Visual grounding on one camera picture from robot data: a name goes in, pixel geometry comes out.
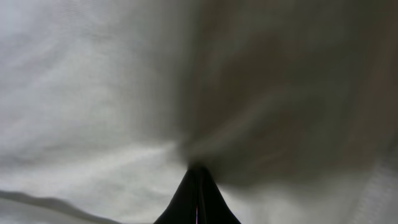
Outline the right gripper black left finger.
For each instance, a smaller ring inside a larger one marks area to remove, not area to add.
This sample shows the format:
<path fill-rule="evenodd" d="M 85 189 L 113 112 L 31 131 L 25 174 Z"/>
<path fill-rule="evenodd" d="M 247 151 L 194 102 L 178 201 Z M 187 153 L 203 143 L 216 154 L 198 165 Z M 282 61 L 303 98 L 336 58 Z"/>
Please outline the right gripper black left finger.
<path fill-rule="evenodd" d="M 196 224 L 197 177 L 188 170 L 169 205 L 154 224 Z"/>

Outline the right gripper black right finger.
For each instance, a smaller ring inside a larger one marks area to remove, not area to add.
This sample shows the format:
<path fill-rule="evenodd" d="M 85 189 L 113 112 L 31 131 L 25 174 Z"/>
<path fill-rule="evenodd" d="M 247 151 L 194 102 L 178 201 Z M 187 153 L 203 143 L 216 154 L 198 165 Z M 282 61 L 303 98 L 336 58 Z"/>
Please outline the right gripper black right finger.
<path fill-rule="evenodd" d="M 198 224 L 240 224 L 227 206 L 209 171 L 197 169 Z"/>

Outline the white t-shirt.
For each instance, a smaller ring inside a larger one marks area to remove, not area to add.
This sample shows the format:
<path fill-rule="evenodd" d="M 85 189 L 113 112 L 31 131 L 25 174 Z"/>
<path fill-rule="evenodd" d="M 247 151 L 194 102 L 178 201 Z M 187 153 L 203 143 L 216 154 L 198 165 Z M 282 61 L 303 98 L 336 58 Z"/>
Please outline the white t-shirt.
<path fill-rule="evenodd" d="M 396 1 L 2 1 L 1 222 L 397 222 Z"/>

